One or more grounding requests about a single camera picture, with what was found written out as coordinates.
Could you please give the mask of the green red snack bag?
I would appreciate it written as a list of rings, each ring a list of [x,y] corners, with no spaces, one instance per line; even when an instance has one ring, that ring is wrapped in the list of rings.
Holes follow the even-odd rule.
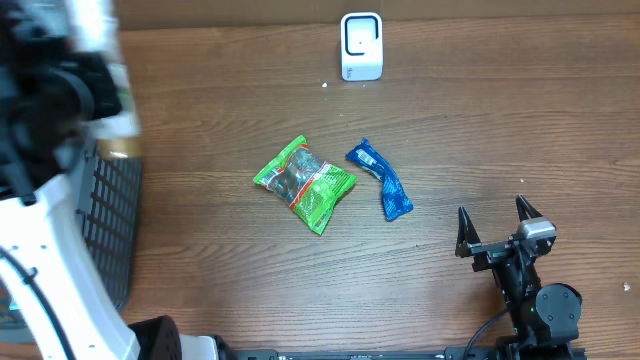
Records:
[[[274,193],[314,233],[321,235],[336,203],[356,184],[357,177],[316,157],[299,135],[280,151],[253,182]]]

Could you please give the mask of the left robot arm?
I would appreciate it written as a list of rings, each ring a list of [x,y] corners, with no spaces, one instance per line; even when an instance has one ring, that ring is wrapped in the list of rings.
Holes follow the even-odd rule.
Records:
[[[140,125],[110,1],[1,5],[1,279],[46,359],[207,359],[211,336],[127,324],[76,220],[57,152],[78,133],[137,152]]]

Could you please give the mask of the white tube gold cap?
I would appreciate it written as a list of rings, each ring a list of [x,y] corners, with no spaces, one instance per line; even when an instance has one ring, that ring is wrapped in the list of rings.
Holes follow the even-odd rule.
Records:
[[[101,156],[109,160],[142,155],[141,126],[119,41],[119,21],[112,0],[65,0],[73,49],[97,52],[116,86],[122,109],[89,128]]]

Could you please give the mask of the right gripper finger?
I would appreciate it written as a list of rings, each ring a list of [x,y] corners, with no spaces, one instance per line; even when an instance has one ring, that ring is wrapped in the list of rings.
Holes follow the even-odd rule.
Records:
[[[516,197],[515,202],[520,221],[542,217],[542,214],[522,194]]]
[[[468,212],[463,206],[460,206],[455,255],[461,258],[473,256],[481,245],[482,242]]]

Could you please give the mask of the blue snack packet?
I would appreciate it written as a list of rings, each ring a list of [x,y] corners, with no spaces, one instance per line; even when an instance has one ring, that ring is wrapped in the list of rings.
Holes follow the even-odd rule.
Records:
[[[381,202],[387,221],[394,221],[413,210],[413,203],[406,195],[396,172],[366,138],[346,154],[346,159],[382,183]]]

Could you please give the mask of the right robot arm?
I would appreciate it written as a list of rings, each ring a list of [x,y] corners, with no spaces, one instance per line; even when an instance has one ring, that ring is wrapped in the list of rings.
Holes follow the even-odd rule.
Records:
[[[516,232],[491,244],[481,241],[466,209],[458,209],[455,255],[471,257],[475,272],[491,271],[505,301],[505,308],[469,340],[463,357],[508,315],[514,334],[496,341],[494,359],[576,359],[580,354],[571,349],[571,342],[579,337],[582,296],[567,284],[543,285],[535,269],[536,260],[552,250],[557,228],[522,195],[516,197],[516,208]]]

